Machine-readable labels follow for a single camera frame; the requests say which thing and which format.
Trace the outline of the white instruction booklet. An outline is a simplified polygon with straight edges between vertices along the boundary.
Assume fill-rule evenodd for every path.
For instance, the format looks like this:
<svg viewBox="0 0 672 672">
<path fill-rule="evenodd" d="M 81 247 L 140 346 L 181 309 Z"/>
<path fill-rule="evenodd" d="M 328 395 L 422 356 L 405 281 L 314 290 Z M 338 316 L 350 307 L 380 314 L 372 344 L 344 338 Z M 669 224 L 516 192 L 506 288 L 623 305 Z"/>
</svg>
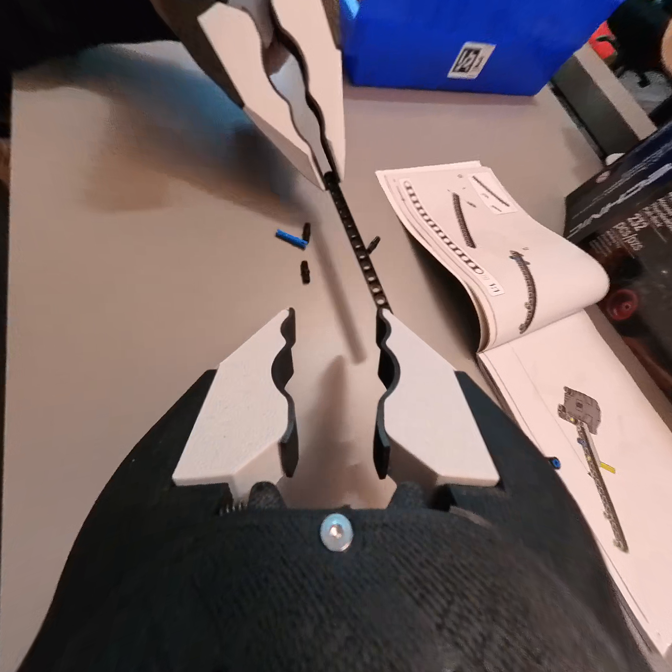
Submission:
<svg viewBox="0 0 672 672">
<path fill-rule="evenodd" d="M 587 518 L 646 637 L 671 663 L 671 430 L 595 328 L 598 263 L 478 161 L 376 172 L 400 223 L 465 288 L 477 357 Z"/>
</svg>

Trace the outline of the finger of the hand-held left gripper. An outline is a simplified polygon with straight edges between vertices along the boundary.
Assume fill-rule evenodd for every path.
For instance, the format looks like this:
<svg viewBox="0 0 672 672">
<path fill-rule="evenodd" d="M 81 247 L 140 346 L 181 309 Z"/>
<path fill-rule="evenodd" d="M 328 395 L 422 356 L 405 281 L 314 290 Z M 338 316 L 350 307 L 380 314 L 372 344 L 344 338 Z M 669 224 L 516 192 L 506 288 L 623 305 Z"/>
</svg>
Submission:
<svg viewBox="0 0 672 672">
<path fill-rule="evenodd" d="M 279 36 L 271 1 L 218 1 L 198 21 L 243 100 L 242 111 L 307 180 L 326 190 L 330 166 L 300 66 Z"/>
<path fill-rule="evenodd" d="M 336 181 L 345 177 L 345 114 L 341 51 L 322 1 L 271 1 L 276 29 L 297 60 L 321 152 Z"/>
</svg>

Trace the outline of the black toy beam with holes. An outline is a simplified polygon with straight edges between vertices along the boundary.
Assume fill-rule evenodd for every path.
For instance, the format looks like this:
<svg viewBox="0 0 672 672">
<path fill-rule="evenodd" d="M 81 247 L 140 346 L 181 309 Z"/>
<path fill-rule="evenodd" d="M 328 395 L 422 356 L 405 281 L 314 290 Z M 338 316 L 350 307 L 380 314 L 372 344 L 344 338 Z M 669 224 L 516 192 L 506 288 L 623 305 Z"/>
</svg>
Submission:
<svg viewBox="0 0 672 672">
<path fill-rule="evenodd" d="M 370 253 L 365 246 L 355 219 L 351 214 L 348 203 L 343 195 L 340 187 L 340 179 L 335 172 L 330 171 L 324 174 L 324 184 L 328 194 L 331 196 L 338 218 L 346 233 L 346 237 L 348 238 L 349 247 L 355 255 L 358 268 L 364 278 L 374 305 L 377 309 L 387 309 L 391 311 L 392 309 L 388 297 L 374 268 Z"/>
</svg>

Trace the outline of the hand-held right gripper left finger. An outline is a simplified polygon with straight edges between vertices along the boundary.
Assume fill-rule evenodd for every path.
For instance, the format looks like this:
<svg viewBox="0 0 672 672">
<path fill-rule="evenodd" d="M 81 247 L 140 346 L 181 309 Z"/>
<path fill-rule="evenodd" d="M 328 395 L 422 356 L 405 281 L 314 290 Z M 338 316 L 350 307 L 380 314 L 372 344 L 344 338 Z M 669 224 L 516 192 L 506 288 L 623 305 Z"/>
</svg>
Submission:
<svg viewBox="0 0 672 672">
<path fill-rule="evenodd" d="M 294 375 L 296 313 L 286 308 L 216 370 L 172 475 L 174 485 L 225 484 L 248 499 L 256 483 L 293 477 L 299 440 Z"/>
</svg>

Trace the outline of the black toy set box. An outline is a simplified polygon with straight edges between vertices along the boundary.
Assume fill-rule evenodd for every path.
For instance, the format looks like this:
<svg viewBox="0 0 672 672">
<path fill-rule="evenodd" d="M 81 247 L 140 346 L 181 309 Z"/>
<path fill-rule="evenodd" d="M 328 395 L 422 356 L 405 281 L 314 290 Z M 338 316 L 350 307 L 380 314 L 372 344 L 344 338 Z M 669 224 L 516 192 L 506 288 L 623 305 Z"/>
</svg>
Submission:
<svg viewBox="0 0 672 672">
<path fill-rule="evenodd" d="M 671 123 L 565 199 L 564 237 L 609 278 L 598 306 L 671 398 Z"/>
</svg>

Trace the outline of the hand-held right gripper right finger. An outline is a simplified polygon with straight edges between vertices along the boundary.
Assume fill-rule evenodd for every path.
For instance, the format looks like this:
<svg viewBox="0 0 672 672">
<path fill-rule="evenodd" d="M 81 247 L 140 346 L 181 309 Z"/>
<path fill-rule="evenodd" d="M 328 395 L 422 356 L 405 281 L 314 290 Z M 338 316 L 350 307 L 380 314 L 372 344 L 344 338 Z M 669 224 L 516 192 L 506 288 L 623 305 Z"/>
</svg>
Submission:
<svg viewBox="0 0 672 672">
<path fill-rule="evenodd" d="M 494 487 L 500 477 L 458 371 L 387 308 L 376 315 L 378 379 L 373 462 L 380 480 Z"/>
</svg>

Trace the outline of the blue bin with white label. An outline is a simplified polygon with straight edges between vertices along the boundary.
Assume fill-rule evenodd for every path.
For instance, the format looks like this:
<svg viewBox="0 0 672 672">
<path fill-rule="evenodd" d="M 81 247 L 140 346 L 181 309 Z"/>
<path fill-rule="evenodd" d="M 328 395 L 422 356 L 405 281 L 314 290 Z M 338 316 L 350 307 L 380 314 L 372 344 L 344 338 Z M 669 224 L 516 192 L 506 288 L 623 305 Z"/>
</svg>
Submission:
<svg viewBox="0 0 672 672">
<path fill-rule="evenodd" d="M 357 86 L 531 97 L 621 1 L 341 1 Z"/>
</svg>

